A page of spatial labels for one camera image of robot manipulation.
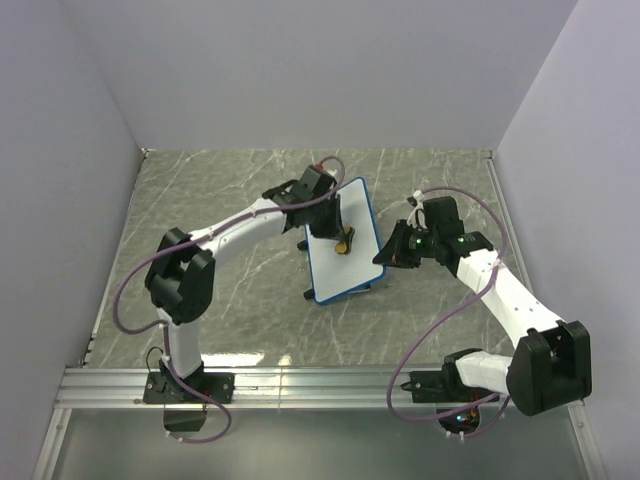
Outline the blue-framed small whiteboard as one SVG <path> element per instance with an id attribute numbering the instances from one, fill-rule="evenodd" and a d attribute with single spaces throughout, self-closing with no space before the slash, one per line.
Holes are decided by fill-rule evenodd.
<path id="1" fill-rule="evenodd" d="M 342 220 L 355 229 L 349 255 L 338 255 L 335 241 L 314 238 L 305 227 L 311 288 L 315 290 L 312 300 L 319 305 L 369 289 L 386 273 L 384 266 L 372 263 L 382 245 L 366 180 L 355 177 L 340 188 L 339 195 Z"/>

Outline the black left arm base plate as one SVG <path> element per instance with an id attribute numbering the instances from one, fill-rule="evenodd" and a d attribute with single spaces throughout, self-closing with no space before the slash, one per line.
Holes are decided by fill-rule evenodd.
<path id="1" fill-rule="evenodd" d="M 203 403 L 192 390 L 221 403 L 230 404 L 235 387 L 232 373 L 201 373 L 184 379 L 185 389 L 168 371 L 151 372 L 147 376 L 142 402 L 150 405 Z"/>

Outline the yellow bone-shaped whiteboard eraser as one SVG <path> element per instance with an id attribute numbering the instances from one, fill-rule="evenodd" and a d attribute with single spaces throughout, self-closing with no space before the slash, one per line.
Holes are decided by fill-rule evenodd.
<path id="1" fill-rule="evenodd" d="M 334 247 L 334 251 L 338 255 L 349 255 L 352 249 L 354 235 L 355 229 L 349 225 L 345 225 L 344 230 L 340 234 L 339 241 Z"/>

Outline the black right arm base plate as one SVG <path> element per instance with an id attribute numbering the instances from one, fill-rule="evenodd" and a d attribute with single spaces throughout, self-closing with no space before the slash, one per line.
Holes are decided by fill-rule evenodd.
<path id="1" fill-rule="evenodd" d="M 411 371 L 400 388 L 411 394 L 415 404 L 463 403 L 471 398 L 471 390 L 461 383 L 459 375 L 447 369 Z"/>

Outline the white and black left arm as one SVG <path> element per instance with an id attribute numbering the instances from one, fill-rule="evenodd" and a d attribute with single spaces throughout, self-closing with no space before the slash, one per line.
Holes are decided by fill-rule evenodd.
<path id="1" fill-rule="evenodd" d="M 263 240 L 293 228 L 307 227 L 319 239 L 347 243 L 351 229 L 343 225 L 340 196 L 292 209 L 289 194 L 260 198 L 230 218 L 189 234 L 169 231 L 161 242 L 171 253 L 152 262 L 145 279 L 163 328 L 161 371 L 166 388 L 180 402 L 204 390 L 204 364 L 199 350 L 199 321 L 213 300 L 218 269 Z"/>

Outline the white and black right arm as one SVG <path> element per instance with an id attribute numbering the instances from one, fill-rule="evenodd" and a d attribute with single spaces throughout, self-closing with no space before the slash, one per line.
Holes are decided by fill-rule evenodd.
<path id="1" fill-rule="evenodd" d="M 474 402 L 493 393 L 534 416 L 592 393 L 590 334 L 545 307 L 502 263 L 480 232 L 454 221 L 433 230 L 396 222 L 374 257 L 376 264 L 417 268 L 430 258 L 446 267 L 493 314 L 514 347 L 512 356 L 471 348 L 446 356 L 438 379 L 413 372 L 410 382 L 449 402 Z"/>

